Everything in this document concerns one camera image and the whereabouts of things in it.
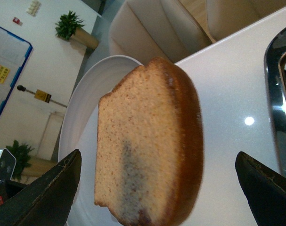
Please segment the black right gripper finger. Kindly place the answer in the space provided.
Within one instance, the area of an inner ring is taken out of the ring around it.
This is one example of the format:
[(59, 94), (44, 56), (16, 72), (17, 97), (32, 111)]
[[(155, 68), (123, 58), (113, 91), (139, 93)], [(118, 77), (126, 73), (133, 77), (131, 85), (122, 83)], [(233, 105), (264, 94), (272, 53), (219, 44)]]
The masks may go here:
[(235, 169), (257, 225), (286, 226), (286, 178), (244, 152)]

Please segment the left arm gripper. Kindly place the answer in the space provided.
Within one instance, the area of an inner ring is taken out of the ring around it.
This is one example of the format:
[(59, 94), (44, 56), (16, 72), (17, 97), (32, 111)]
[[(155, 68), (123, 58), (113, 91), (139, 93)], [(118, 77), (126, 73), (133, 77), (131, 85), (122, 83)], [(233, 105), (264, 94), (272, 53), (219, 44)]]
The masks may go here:
[(32, 183), (12, 181), (16, 158), (0, 149), (0, 226), (63, 226), (80, 181), (82, 157), (74, 150)]

